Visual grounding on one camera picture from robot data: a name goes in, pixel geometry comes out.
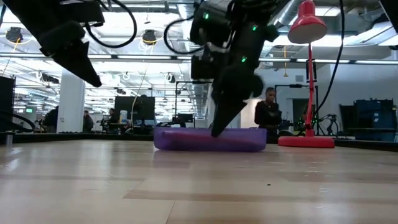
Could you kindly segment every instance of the woman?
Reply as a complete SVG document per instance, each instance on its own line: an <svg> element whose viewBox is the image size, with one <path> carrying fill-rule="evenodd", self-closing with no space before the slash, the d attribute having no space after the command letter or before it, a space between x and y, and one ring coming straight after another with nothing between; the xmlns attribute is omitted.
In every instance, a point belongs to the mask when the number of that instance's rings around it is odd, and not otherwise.
<svg viewBox="0 0 398 224"><path fill-rule="evenodd" d="M254 115L254 122L259 125L259 128L266 128L267 137L271 138L277 138L277 127L282 122L279 105L274 102L275 95L274 88L267 88L266 100L257 104L256 114Z"/></svg>

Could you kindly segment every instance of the person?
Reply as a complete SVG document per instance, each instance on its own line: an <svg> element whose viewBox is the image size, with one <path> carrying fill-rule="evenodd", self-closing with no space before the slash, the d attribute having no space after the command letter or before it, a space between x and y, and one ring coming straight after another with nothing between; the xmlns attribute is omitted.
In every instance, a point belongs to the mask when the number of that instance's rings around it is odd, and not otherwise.
<svg viewBox="0 0 398 224"><path fill-rule="evenodd" d="M108 120L109 133L110 134L119 134L118 126L115 125L115 124L119 123L119 120L117 119L113 108L109 109L109 116L110 116L109 120Z"/></svg>
<svg viewBox="0 0 398 224"><path fill-rule="evenodd" d="M57 123L58 123L58 106L51 110L45 116L43 125L46 125L47 133L57 133Z"/></svg>
<svg viewBox="0 0 398 224"><path fill-rule="evenodd" d="M85 110L85 113L83 115L83 132L90 133L93 127L94 127L93 119L88 114L88 111Z"/></svg>
<svg viewBox="0 0 398 224"><path fill-rule="evenodd" d="M254 122L259 128L267 129L267 138L277 138L277 127L282 122L279 105L274 102L275 95L274 88L267 88L266 100L257 103L254 115Z"/></svg>

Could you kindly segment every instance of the wooden table surface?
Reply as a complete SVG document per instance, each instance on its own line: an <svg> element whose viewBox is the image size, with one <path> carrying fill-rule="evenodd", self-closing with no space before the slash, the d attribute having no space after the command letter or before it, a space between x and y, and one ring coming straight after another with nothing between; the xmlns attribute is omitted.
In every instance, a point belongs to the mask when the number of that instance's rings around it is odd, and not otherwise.
<svg viewBox="0 0 398 224"><path fill-rule="evenodd" d="M165 152L153 142L0 148L1 224L397 224L398 154L268 145Z"/></svg>

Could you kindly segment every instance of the black jacket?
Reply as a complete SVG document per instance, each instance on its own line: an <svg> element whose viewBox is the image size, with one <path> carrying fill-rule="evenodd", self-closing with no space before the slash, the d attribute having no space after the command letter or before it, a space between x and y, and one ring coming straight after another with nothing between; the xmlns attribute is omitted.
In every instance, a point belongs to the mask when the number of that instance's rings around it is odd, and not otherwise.
<svg viewBox="0 0 398 224"><path fill-rule="evenodd" d="M94 122L91 116L87 115L83 117L83 130L84 131L91 131L94 127Z"/></svg>
<svg viewBox="0 0 398 224"><path fill-rule="evenodd" d="M51 110L44 119L44 125L46 126L55 126L57 127L57 122L58 122L58 110L54 109Z"/></svg>
<svg viewBox="0 0 398 224"><path fill-rule="evenodd" d="M277 103L267 105L261 101L256 105L254 122L259 125L259 128L266 128L268 125L277 126L282 122L281 114Z"/></svg>

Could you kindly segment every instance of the red lamp shade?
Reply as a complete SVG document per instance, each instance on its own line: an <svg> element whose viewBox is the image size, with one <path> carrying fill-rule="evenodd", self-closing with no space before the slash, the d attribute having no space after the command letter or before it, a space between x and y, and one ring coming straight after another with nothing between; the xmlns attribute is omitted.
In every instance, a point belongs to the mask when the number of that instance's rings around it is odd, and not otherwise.
<svg viewBox="0 0 398 224"><path fill-rule="evenodd" d="M288 38L294 44L309 44L326 35L326 25L315 16L315 5L306 0L298 7L298 16L289 30Z"/></svg>

